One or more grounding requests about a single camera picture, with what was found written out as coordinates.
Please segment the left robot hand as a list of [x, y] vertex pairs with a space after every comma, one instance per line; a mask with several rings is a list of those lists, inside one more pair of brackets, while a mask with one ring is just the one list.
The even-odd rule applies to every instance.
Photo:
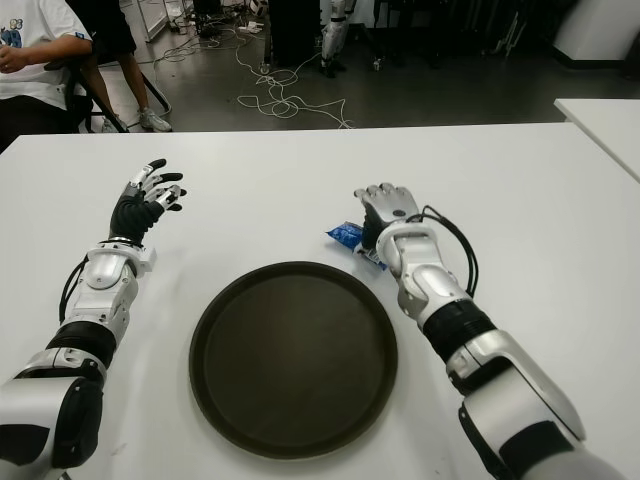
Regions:
[[167, 164], [158, 159], [144, 165], [126, 183], [113, 209], [109, 239], [141, 247], [148, 231], [167, 211], [180, 211], [187, 192], [179, 185], [182, 173], [159, 173]]

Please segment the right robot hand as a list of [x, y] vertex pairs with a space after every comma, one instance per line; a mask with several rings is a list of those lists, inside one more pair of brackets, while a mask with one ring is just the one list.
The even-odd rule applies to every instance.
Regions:
[[357, 189], [354, 196], [365, 210], [361, 244], [367, 250], [375, 247], [380, 234], [388, 226], [406, 221], [419, 213], [416, 201], [409, 190], [391, 183]]

